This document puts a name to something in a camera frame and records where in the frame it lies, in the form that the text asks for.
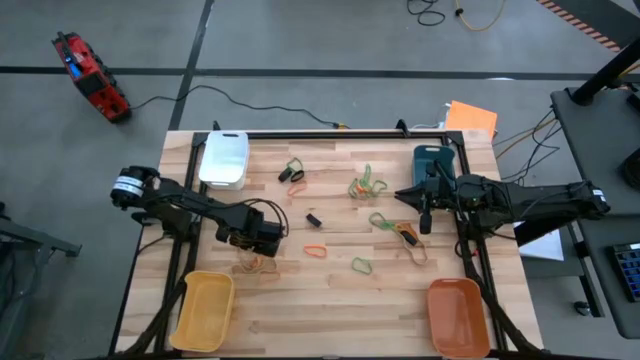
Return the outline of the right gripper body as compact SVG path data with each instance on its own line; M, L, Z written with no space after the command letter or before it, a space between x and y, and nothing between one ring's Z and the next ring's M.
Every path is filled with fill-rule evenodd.
M447 211L457 211L456 200L454 198L457 184L439 160L433 162L432 171L427 172L427 177L423 181L423 211L420 215L420 233L427 235L432 232L433 216L432 209Z

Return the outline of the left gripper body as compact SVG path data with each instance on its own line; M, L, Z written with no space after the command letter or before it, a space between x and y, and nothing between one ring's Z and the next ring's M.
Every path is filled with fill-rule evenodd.
M234 204L214 211L216 239L236 248L275 257L284 225L265 219L264 212L247 204Z

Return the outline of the teal plastic basket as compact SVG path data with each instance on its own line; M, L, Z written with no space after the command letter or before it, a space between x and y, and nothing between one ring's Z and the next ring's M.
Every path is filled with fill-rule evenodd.
M443 177L453 183L455 180L453 160L455 152L444 146L419 145L413 151L412 180L414 185L429 177Z

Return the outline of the orange paper sheet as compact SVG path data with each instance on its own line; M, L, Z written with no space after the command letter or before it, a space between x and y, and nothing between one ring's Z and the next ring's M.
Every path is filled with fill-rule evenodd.
M444 122L447 130L486 130L489 138L495 136L498 114L459 101L452 101Z

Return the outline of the white plastic basket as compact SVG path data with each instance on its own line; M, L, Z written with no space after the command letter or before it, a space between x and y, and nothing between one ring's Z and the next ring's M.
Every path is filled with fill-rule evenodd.
M205 142L198 178L212 189L241 190L246 180L249 155L246 132L212 131Z

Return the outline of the yellow plastic basket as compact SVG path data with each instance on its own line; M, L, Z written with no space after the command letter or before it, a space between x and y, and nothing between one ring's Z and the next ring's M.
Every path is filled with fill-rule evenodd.
M224 342L230 324L233 279L224 273L193 271L185 282L185 300L169 343L182 351L214 352Z

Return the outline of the black metal bar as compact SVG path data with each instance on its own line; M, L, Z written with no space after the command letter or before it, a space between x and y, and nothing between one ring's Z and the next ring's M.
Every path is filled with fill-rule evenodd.
M526 245L569 223L570 221L564 218L525 221L514 228L516 242L519 246Z

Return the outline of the white paper sheet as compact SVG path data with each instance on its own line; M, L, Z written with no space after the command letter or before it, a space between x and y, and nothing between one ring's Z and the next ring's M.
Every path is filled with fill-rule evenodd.
M543 260L563 261L561 235L558 229L549 232L542 237L519 246L519 254Z

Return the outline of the orange plastic basket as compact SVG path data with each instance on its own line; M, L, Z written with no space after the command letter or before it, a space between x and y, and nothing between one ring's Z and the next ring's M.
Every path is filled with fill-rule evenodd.
M481 359L491 349L479 286L467 278L432 282L426 308L435 349L445 358Z

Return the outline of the grey side desk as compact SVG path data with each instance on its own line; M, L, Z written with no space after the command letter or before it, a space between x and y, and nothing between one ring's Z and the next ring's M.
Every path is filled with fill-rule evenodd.
M640 190L623 179L623 162L640 149L640 112L627 103L628 90L606 90L588 105L574 103L568 90L551 94L580 175L604 192L611 207L601 220L578 222L619 334L640 339L640 301L628 300L614 269L612 247L640 243Z

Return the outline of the black round object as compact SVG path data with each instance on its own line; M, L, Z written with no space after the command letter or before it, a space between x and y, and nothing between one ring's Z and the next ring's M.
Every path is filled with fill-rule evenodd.
M621 175L630 187L640 191L640 147L624 160Z

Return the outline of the keyboard with coloured keys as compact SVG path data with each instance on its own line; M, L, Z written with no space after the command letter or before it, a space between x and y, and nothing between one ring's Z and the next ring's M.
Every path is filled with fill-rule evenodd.
M640 243L611 247L613 268L630 302L640 302Z

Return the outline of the black slanted pole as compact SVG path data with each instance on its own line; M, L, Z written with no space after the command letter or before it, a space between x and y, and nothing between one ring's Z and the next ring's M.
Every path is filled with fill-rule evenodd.
M640 60L640 37L622 49L577 90L571 92L571 100L581 106L590 104L596 93L613 83L638 60Z

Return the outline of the grey metal stand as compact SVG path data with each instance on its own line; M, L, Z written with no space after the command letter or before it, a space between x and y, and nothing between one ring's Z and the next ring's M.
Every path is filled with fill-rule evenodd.
M42 270L55 252L77 257L81 246L14 222L0 201L0 360L8 360L24 327ZM31 277L19 281L18 253L33 255Z

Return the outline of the black mat striped edge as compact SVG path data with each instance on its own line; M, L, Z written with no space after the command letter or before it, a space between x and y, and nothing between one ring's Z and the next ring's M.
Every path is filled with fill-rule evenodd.
M640 17L612 0L535 0L612 52L640 38Z

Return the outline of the black metal table frame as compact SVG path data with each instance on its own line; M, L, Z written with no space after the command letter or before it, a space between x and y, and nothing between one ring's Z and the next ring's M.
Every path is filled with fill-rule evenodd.
M427 319L429 285L440 278L460 278L455 254L454 217L434 213L433 231L423 239L428 261L415 265L400 238L372 226L374 212L392 221L415 223L417 213L393 192L412 182L412 155L422 144L449 143L464 153L455 168L489 178L499 175L490 140L483 131L460 134L419 130L256 131L250 136L246 184L239 191L219 191L216 198L235 202L271 200L283 208L291 226L275 257L281 278L260 282L259 274L241 271L238 249L217 241L216 226L201 228L195 266L225 273L235 285L231 321L217 350L229 357L424 357L436 359ZM279 174L293 157L300 159L307 189L288 196L295 183ZM370 182L388 188L378 197L352 199L348 187L361 179L365 165ZM310 224L307 214L322 222ZM325 245L326 258L308 256L303 246ZM354 257L367 259L371 275L351 269Z

